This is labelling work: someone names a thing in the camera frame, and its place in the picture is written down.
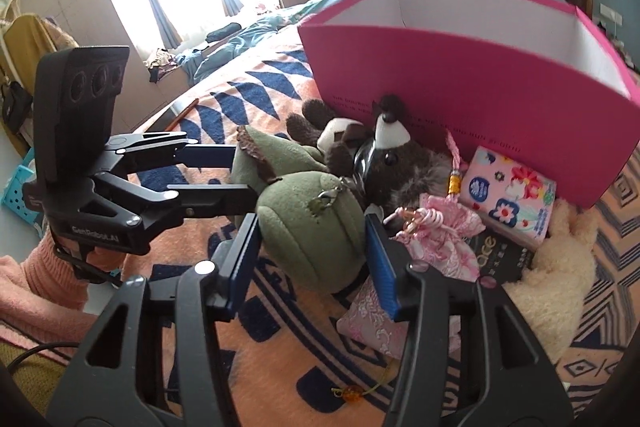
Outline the pink knit sleeve forearm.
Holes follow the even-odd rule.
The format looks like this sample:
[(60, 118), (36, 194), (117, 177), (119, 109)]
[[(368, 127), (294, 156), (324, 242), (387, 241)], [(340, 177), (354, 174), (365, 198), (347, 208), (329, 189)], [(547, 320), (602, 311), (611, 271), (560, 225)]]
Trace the pink knit sleeve forearm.
[(56, 255), (78, 245), (44, 234), (26, 260), (1, 258), (1, 341), (17, 347), (84, 338), (96, 316), (84, 311), (88, 283), (75, 277), (73, 267)]

